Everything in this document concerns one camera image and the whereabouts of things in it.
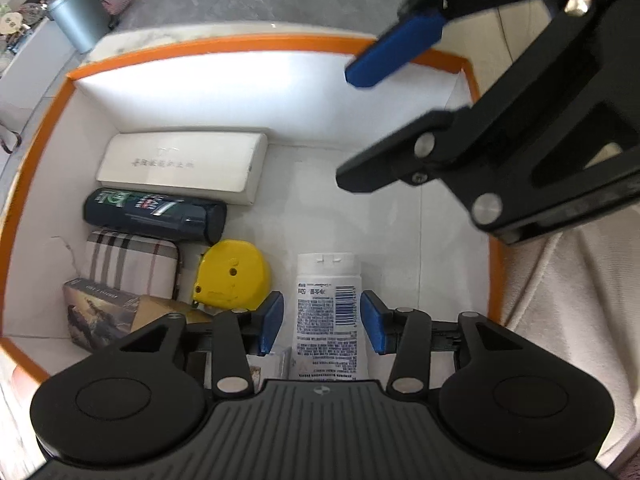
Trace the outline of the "dark illustrated card box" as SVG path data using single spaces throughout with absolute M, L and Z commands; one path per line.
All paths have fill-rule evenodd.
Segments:
M 63 285 L 70 339 L 95 352 L 131 332 L 140 297 L 85 278 Z

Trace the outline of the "clear acrylic box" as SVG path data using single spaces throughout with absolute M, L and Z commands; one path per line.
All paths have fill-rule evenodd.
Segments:
M 247 363 L 256 387 L 267 379 L 288 379 L 291 348 L 274 346 L 265 356 L 247 356 Z

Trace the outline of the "dark green shampoo bottle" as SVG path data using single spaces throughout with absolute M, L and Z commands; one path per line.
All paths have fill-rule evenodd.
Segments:
M 227 220 L 222 200 L 98 188 L 85 200 L 82 215 L 90 226 L 127 234 L 213 246 Z

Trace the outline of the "yellow tape measure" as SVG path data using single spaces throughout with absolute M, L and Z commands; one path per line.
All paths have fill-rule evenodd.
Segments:
M 192 300 L 208 308 L 255 311 L 271 292 L 262 252 L 245 240 L 221 240 L 202 255 Z

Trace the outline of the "white long rectangular case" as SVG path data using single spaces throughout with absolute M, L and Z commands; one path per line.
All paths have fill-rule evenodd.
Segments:
M 254 203 L 268 139 L 262 132 L 119 133 L 96 180 L 122 190 Z

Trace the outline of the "orange cardboard box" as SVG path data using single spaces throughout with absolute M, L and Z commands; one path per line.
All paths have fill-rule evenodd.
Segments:
M 63 79 L 1 209 L 1 351 L 35 380 L 84 355 L 62 286 L 87 261 L 86 198 L 138 185 L 228 208 L 224 235 L 295 287 L 306 252 L 351 252 L 364 286 L 435 318 L 492 310 L 488 237 L 439 182 L 417 176 L 371 195 L 336 184 L 356 152 L 430 110 L 477 100 L 472 64 L 431 50 L 370 89 L 344 75 L 366 37 L 327 32 L 175 41 L 134 50 L 105 39 Z

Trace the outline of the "plaid fabric case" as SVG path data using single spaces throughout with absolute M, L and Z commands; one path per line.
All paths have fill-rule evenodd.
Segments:
M 110 230 L 90 233 L 80 275 L 122 292 L 177 297 L 180 252 L 168 240 Z

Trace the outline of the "brown cardboard box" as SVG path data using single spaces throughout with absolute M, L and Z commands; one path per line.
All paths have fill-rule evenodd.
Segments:
M 132 321 L 130 332 L 151 324 L 168 314 L 181 314 L 188 324 L 207 323 L 213 317 L 190 304 L 153 296 L 140 296 L 137 312 Z

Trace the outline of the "white blue-label lotion tube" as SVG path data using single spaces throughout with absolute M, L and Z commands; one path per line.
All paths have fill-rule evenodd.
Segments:
M 361 292 L 360 261 L 351 252 L 298 257 L 293 378 L 324 382 L 368 377 Z

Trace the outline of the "grey metal trash bin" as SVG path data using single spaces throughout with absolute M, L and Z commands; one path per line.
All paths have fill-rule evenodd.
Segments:
M 90 52 L 111 31 L 100 0 L 49 0 L 47 14 L 79 53 Z

